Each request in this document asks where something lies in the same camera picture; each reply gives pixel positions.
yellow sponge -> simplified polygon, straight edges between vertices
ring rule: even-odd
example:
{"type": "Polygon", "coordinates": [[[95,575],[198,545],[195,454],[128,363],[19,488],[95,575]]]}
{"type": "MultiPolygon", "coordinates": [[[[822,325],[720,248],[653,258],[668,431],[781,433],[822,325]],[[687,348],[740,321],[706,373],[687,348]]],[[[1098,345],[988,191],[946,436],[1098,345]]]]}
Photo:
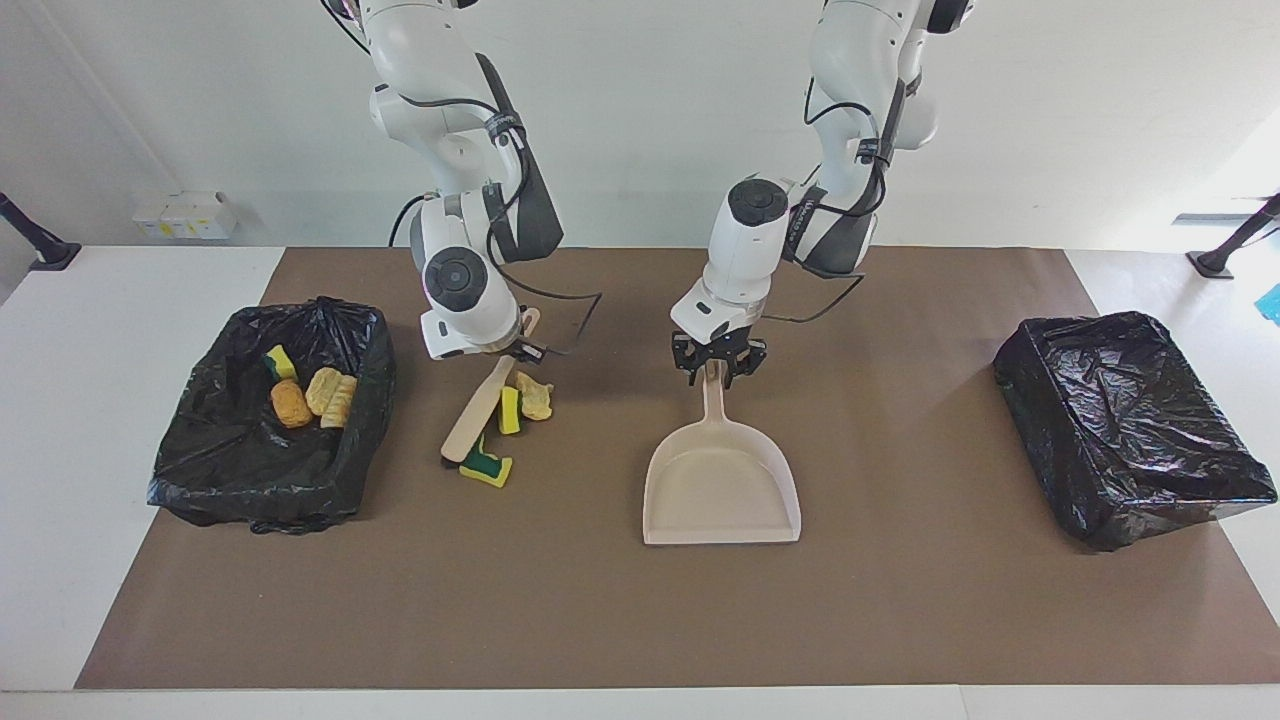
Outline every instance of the yellow sponge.
{"type": "Polygon", "coordinates": [[[507,484],[507,478],[511,477],[511,457],[498,457],[484,451],[484,436],[481,434],[476,438],[467,459],[458,466],[458,474],[502,489],[507,484]]]}
{"type": "Polygon", "coordinates": [[[271,377],[275,378],[275,382],[298,379],[298,370],[293,366],[293,360],[289,360],[289,355],[284,352],[283,345],[276,345],[266,351],[266,355],[262,356],[262,363],[266,363],[266,369],[271,370],[271,377]]]}
{"type": "Polygon", "coordinates": [[[513,436],[520,432],[520,391],[502,388],[502,407],[498,410],[498,432],[513,436]]]}

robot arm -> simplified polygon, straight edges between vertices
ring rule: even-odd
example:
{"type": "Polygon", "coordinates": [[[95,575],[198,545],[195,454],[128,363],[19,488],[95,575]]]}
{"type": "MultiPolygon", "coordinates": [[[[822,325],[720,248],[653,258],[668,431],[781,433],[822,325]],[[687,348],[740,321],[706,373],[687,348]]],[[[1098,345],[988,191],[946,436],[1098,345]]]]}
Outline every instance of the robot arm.
{"type": "Polygon", "coordinates": [[[520,307],[499,265],[545,258],[563,237],[525,128],[498,70],[456,28],[458,0],[326,0],[355,22],[383,83],[370,114],[417,150],[439,187],[411,223],[413,260],[431,309],[421,318],[434,359],[509,352],[540,361],[521,337],[520,307]],[[485,132],[506,178],[486,174],[485,132]]]}
{"type": "Polygon", "coordinates": [[[828,0],[810,46],[805,123],[818,132],[820,172],[804,183],[749,178],[730,191],[703,277],[672,307],[676,365],[694,374],[726,360],[726,384],[751,374],[767,347],[750,340],[780,260],[820,278],[854,278],[876,229],[896,147],[937,128],[918,95],[927,35],[954,31],[974,0],[828,0]]]}

brown paper mat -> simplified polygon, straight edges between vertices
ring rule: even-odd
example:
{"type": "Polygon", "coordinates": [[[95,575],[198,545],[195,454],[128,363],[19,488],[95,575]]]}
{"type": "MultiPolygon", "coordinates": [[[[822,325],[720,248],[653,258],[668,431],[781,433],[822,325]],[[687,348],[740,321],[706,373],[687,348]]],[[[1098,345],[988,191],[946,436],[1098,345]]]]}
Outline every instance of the brown paper mat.
{"type": "MultiPolygon", "coordinates": [[[[608,295],[581,351],[534,370],[554,419],[490,445],[516,459],[497,491],[439,466],[493,360],[428,360],[408,252],[285,252],[264,302],[332,295],[393,324],[396,414],[365,509],[302,538],[160,512],[77,687],[1280,682],[1280,630],[1217,525],[1092,556],[1053,524],[989,363],[1024,318],[1093,311],[1057,251],[876,249],[822,323],[759,325],[769,360],[728,414],[787,454],[804,537],[645,548],[649,456],[701,413],[667,311],[704,258],[567,250],[515,269],[608,295]]],[[[838,291],[785,268],[771,310],[838,291]]],[[[566,342],[581,305],[540,305],[539,334],[566,342]]]]}

wooden brush handle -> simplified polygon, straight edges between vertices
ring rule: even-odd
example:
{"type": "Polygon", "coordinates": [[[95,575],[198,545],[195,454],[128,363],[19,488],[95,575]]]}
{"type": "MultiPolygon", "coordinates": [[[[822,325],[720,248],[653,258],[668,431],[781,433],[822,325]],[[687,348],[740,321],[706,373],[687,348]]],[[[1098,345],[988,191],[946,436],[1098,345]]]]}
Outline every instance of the wooden brush handle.
{"type": "MultiPolygon", "coordinates": [[[[526,337],[538,327],[540,318],[541,314],[536,307],[525,310],[521,320],[526,337]]],[[[502,400],[502,388],[507,384],[507,375],[511,374],[515,366],[516,359],[509,355],[503,355],[498,359],[498,363],[493,366],[493,372],[489,373],[489,377],[471,395],[471,401],[462,409],[462,414],[453,423],[449,436],[444,438],[444,445],[440,446],[442,457],[458,464],[467,459],[471,447],[476,443],[476,438],[484,432],[484,427],[489,424],[493,409],[502,400]]]]}

dustpan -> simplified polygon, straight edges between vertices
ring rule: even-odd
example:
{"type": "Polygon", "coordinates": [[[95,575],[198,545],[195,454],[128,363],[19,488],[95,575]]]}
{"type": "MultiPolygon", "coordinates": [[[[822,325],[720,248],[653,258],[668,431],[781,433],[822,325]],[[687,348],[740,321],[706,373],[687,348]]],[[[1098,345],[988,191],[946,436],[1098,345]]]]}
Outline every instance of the dustpan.
{"type": "Polygon", "coordinates": [[[800,539],[791,466],[768,436],[724,416],[723,360],[703,368],[705,416],[667,437],[649,461],[645,544],[800,539]]]}

